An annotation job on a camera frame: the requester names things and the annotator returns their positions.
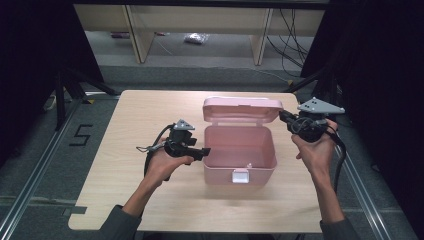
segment dark sleeve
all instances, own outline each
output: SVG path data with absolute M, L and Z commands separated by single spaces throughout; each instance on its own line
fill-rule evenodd
M 98 240 L 127 240 L 133 239 L 141 218 L 137 218 L 122 211 L 122 206 L 116 205 L 100 228 Z
M 320 222 L 321 230 L 325 240 L 356 240 L 360 239 L 348 218 L 343 221 L 325 224 Z

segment pink container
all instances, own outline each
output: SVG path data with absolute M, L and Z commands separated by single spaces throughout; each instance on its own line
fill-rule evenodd
M 281 110 L 281 101 L 267 98 L 207 98 L 203 116 L 212 125 L 205 129 L 205 147 L 211 148 L 203 159 L 206 183 L 266 184 L 277 159 L 271 131 L 262 124 Z

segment hand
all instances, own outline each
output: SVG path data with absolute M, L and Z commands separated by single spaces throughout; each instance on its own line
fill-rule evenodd
M 329 132 L 337 129 L 337 123 L 328 120 Z M 335 143 L 327 134 L 313 143 L 308 143 L 301 139 L 298 135 L 292 135 L 292 141 L 299 148 L 299 154 L 296 159 L 302 159 L 308 171 L 313 178 L 326 177 L 330 175 L 330 163 L 334 153 Z
M 163 180 L 171 176 L 180 165 L 190 164 L 193 160 L 189 156 L 173 158 L 164 149 L 157 150 L 150 160 L 146 176 L 122 210 L 132 216 L 140 217 L 153 192 L 162 185 Z
M 159 187 L 163 180 L 167 179 L 182 164 L 190 164 L 194 161 L 193 157 L 183 156 L 174 158 L 169 156 L 165 150 L 157 150 L 150 160 L 145 181 L 149 181 L 154 187 Z

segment wrist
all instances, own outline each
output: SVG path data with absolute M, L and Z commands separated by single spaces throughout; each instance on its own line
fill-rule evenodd
M 327 187 L 331 187 L 331 179 L 329 173 L 312 173 L 312 181 L 317 189 L 325 189 Z

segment wire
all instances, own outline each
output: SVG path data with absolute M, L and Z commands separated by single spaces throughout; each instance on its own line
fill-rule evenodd
M 280 37 L 281 41 L 286 45 L 286 47 L 284 48 L 284 51 L 287 47 L 293 49 L 294 51 L 297 51 L 298 54 L 299 54 L 299 58 L 300 58 L 301 62 L 304 63 L 304 60 L 306 59 L 305 55 L 308 54 L 308 51 L 304 47 L 302 47 L 299 44 L 299 42 L 297 41 L 296 25 L 295 25 L 296 11 L 294 9 L 292 9 L 291 11 L 292 11 L 292 24 L 291 24 L 291 26 L 289 26 L 286 18 L 284 17 L 283 11 L 280 9 L 280 14 L 281 14 L 281 17 L 284 20 L 284 23 L 286 24 L 287 30 L 289 31 L 289 36 L 287 38 L 287 41 L 284 41 L 281 38 L 281 36 L 279 36 L 279 37 Z M 289 46 L 290 37 L 293 38 L 293 41 L 295 42 L 297 49 Z
M 278 79 L 280 79 L 280 80 L 282 80 L 282 81 L 284 81 L 284 82 L 288 82 L 288 80 L 287 80 L 287 79 L 284 79 L 284 78 L 282 78 L 282 77 L 278 76 L 277 74 L 269 73 L 269 72 L 265 72 L 265 71 L 261 71 L 261 70 L 257 70 L 257 69 L 254 69 L 254 68 L 231 68 L 231 67 L 219 67 L 219 66 L 214 66 L 214 67 L 203 67 L 203 66 L 198 66 L 198 65 L 189 65 L 189 64 L 181 64 L 181 65 L 182 65 L 182 66 L 187 66 L 187 67 L 199 67 L 199 68 L 206 68 L 206 69 L 214 69 L 214 68 L 217 68 L 217 69 L 251 70 L 251 71 L 259 72 L 259 73 L 262 73 L 262 74 L 266 74 L 266 75 L 274 76 L 274 77 L 276 77 L 276 78 L 278 78 Z
M 330 127 L 334 133 L 330 133 L 329 131 L 325 131 L 327 135 L 330 136 L 330 138 L 337 144 L 337 146 L 341 149 L 341 155 L 339 157 L 339 160 L 337 161 L 337 166 L 334 174 L 334 182 L 333 182 L 333 189 L 334 192 L 337 194 L 337 188 L 339 185 L 339 178 L 340 178 L 340 172 L 344 163 L 344 160 L 346 159 L 346 145 L 342 142 L 342 140 L 339 138 L 339 136 L 335 133 L 336 131 Z
M 162 45 L 162 43 L 160 43 L 160 41 L 159 40 L 157 40 L 156 38 L 153 38 L 154 40 L 155 40 L 155 42 L 157 42 L 162 48 L 163 48 L 163 50 L 165 50 L 167 53 L 169 53 L 169 55 L 174 55 L 174 54 L 172 54 L 172 52 L 171 51 L 169 51 L 168 49 L 166 49 L 163 45 Z
M 168 125 L 168 126 L 166 126 L 160 133 L 159 133 L 159 135 L 157 136 L 157 138 L 156 138 L 156 140 L 153 142 L 153 144 L 152 144 L 152 146 L 155 146 L 156 144 L 158 144 L 158 142 L 159 142 L 159 140 L 160 140 L 160 138 L 162 137 L 162 135 L 165 133 L 165 131 L 166 130 L 168 130 L 168 129 L 171 129 L 171 128 L 173 128 L 174 127 L 174 125 L 175 124 L 170 124 L 170 125 Z M 148 167 L 149 167 L 149 164 L 150 164 L 150 160 L 152 159 L 152 157 L 153 157 L 153 153 L 154 152 L 152 152 L 152 151 L 149 151 L 148 153 L 147 153 L 147 157 L 146 157 L 146 162 L 144 163 L 144 176 L 146 176 L 146 173 L 147 173 L 147 169 L 148 169 Z

